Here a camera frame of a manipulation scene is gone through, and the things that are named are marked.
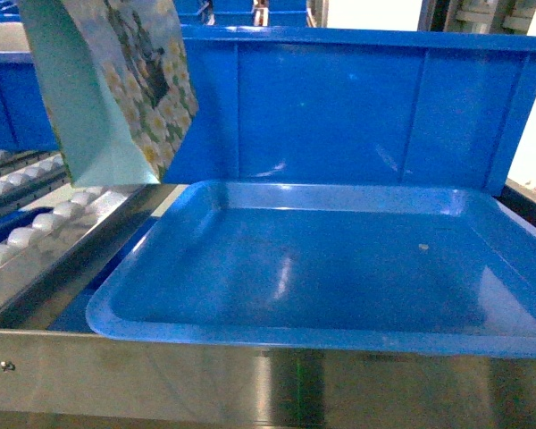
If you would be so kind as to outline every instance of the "stainless steel frame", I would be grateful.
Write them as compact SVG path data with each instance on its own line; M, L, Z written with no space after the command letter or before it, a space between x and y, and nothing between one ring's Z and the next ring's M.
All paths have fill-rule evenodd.
M4 370L3 362L14 370ZM536 428L536 360L0 330L0 411L332 428Z

